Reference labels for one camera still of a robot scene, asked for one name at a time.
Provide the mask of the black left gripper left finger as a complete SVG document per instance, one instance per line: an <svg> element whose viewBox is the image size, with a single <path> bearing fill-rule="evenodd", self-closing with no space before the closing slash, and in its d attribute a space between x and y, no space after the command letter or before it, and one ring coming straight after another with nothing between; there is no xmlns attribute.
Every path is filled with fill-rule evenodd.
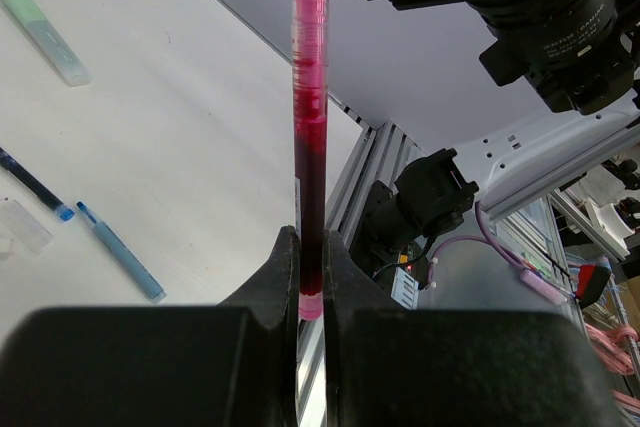
<svg viewBox="0 0 640 427"><path fill-rule="evenodd" d="M292 226L277 234L265 263L218 308L233 337L218 392L225 426L295 426L299 241Z"/></svg>

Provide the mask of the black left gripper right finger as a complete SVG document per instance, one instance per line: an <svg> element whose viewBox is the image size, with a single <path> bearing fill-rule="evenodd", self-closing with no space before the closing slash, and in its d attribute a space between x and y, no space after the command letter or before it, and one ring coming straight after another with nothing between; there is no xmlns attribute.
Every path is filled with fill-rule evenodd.
<svg viewBox="0 0 640 427"><path fill-rule="evenodd" d="M398 311L400 305L353 262L340 234L329 230L323 241L323 308L327 424L364 426L368 414L358 387L360 374L368 369L351 347L353 316Z"/></svg>

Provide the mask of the red gel pen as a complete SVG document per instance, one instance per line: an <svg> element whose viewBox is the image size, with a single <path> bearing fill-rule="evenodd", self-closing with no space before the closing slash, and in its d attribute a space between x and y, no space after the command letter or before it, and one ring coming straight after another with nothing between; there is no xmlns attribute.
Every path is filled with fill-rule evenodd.
<svg viewBox="0 0 640 427"><path fill-rule="evenodd" d="M328 124L329 0L293 0L292 81L299 317L323 312L323 239Z"/></svg>

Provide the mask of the clear pen cap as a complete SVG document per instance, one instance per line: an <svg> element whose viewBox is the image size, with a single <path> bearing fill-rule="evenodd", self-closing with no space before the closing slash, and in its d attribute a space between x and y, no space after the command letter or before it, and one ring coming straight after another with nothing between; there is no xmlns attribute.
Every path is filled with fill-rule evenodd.
<svg viewBox="0 0 640 427"><path fill-rule="evenodd" d="M34 255L53 241L53 235L16 200L1 202L1 225Z"/></svg>

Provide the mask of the green highlighter pen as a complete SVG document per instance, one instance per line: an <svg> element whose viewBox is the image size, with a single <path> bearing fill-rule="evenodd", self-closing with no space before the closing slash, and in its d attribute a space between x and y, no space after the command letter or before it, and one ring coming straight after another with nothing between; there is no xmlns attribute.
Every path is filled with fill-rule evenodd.
<svg viewBox="0 0 640 427"><path fill-rule="evenodd" d="M1 0L46 61L69 87L83 87L92 77L34 0Z"/></svg>

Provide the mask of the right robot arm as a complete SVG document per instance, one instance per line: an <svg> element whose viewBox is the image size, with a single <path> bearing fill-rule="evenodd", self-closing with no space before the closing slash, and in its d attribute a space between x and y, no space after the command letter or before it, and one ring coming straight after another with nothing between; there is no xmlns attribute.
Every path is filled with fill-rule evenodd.
<svg viewBox="0 0 640 427"><path fill-rule="evenodd" d="M639 0L337 0L336 90L507 213L639 131Z"/></svg>

